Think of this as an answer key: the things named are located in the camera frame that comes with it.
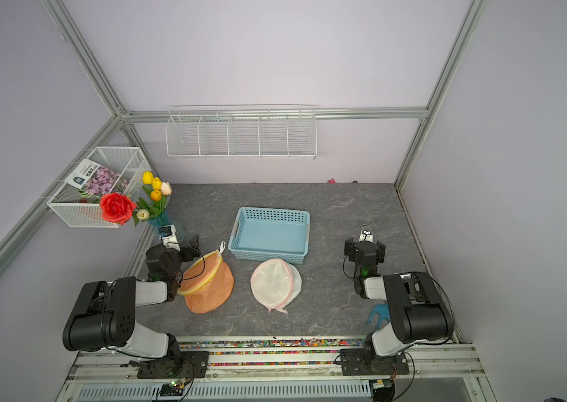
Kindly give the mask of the red artificial rose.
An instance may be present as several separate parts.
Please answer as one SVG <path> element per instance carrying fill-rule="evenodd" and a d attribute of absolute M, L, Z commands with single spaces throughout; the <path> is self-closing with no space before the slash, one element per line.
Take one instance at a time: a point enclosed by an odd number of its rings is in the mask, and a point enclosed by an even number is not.
<path fill-rule="evenodd" d="M 124 225 L 132 219 L 137 209 L 137 204 L 128 196 L 118 193 L 104 195 L 99 206 L 105 221 L 119 225 Z"/>

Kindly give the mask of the white mesh laundry bag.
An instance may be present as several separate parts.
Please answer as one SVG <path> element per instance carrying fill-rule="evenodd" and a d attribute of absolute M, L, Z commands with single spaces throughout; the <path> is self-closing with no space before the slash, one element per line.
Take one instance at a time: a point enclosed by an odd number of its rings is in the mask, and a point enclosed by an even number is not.
<path fill-rule="evenodd" d="M 287 306 L 300 294 L 302 284 L 298 268 L 281 259 L 264 261 L 250 280 L 254 298 L 270 313 L 287 314 Z"/>

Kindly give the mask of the purple flower packet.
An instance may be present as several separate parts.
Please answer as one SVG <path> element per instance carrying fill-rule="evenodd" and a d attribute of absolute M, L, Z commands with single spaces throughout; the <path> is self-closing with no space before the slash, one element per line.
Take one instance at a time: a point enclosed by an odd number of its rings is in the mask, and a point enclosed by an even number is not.
<path fill-rule="evenodd" d="M 84 198 L 102 198 L 106 194 L 122 194 L 129 186 L 129 179 L 91 159 L 83 159 L 65 178 L 64 183 L 74 188 Z"/>

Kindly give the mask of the tulip bouquet in vase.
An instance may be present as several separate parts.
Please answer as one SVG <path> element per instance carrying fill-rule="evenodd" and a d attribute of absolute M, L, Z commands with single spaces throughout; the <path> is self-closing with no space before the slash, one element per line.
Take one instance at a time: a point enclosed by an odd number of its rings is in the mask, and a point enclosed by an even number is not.
<path fill-rule="evenodd" d="M 185 237 L 181 225 L 173 221 L 168 214 L 167 204 L 172 194 L 171 185 L 163 182 L 158 176 L 150 171 L 142 175 L 142 190 L 145 197 L 139 196 L 137 208 L 133 213 L 134 225 L 145 222 L 154 227 L 158 232 L 167 226 L 174 226 L 172 230 L 177 241 L 183 241 Z"/>

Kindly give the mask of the orange mesh laundry bag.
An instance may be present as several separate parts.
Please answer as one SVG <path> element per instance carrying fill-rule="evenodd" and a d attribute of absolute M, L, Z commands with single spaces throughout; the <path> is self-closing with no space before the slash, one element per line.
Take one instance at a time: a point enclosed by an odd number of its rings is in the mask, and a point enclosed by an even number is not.
<path fill-rule="evenodd" d="M 209 313 L 219 308 L 231 296 L 235 279 L 224 261 L 226 242 L 215 251 L 201 256 L 184 273 L 177 294 L 195 314 Z"/>

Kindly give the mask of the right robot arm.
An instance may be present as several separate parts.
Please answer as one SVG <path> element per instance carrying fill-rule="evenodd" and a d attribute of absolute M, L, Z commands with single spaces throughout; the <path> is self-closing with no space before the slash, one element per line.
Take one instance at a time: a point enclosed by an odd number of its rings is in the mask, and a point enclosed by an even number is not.
<path fill-rule="evenodd" d="M 344 376 L 390 376 L 409 373 L 407 350 L 438 346 L 452 339 L 451 308 L 436 281 L 425 271 L 382 275 L 385 246 L 367 239 L 345 241 L 346 261 L 355 263 L 352 276 L 357 295 L 383 301 L 388 323 L 366 336 L 360 348 L 342 349 L 338 361 Z"/>

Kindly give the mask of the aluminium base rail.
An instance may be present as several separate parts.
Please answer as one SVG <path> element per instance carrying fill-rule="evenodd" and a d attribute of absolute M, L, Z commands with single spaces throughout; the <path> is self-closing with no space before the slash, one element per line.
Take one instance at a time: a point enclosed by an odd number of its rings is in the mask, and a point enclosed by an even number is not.
<path fill-rule="evenodd" d="M 184 337 L 182 365 L 79 353 L 60 401 L 493 401 L 472 344 L 365 360 L 361 336 Z"/>

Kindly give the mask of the light blue plastic basket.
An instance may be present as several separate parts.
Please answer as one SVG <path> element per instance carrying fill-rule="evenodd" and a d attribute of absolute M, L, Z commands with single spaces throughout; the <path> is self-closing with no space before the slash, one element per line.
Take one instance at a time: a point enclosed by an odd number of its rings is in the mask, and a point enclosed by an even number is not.
<path fill-rule="evenodd" d="M 302 264 L 308 254 L 310 213 L 295 209 L 241 207 L 228 249 L 238 260 L 281 259 Z"/>

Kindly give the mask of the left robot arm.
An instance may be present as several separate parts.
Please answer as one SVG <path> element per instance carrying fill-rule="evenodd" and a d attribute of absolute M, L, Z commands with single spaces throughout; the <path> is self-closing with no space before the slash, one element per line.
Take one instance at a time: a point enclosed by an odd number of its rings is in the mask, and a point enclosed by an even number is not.
<path fill-rule="evenodd" d="M 181 246 L 164 237 L 146 252 L 149 274 L 85 284 L 62 332 L 68 351 L 109 351 L 130 358 L 140 380 L 180 379 L 188 385 L 206 375 L 207 352 L 181 351 L 176 337 L 159 333 L 136 321 L 136 309 L 174 301 L 183 282 L 181 266 L 201 255 L 199 237 Z"/>

